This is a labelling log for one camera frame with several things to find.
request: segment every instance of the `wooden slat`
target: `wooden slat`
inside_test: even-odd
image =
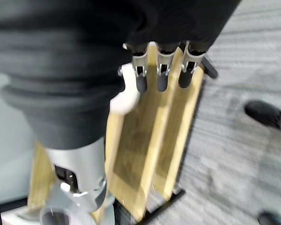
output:
[[[41,208],[51,192],[51,186],[55,181],[55,175],[44,147],[37,142],[33,158],[30,179],[30,193],[28,208]]]
[[[173,192],[203,75],[203,70],[198,67],[193,75],[191,85],[187,89],[177,88],[175,93],[153,182],[154,189],[165,200],[169,200]]]
[[[124,115],[110,114],[107,121],[106,146],[105,146],[105,173],[107,178],[107,189],[111,185],[111,176],[115,164],[118,144],[121,137]],[[102,222],[105,212],[105,205],[101,206],[96,212],[92,213],[98,224]]]
[[[148,49],[148,90],[124,119],[110,191],[140,221],[143,218],[168,123],[182,51],[177,50],[165,92],[156,90],[157,49]]]

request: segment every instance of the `silver robotic arm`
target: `silver robotic arm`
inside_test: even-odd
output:
[[[46,149],[60,189],[83,210],[96,211],[106,195],[104,138],[72,150]]]

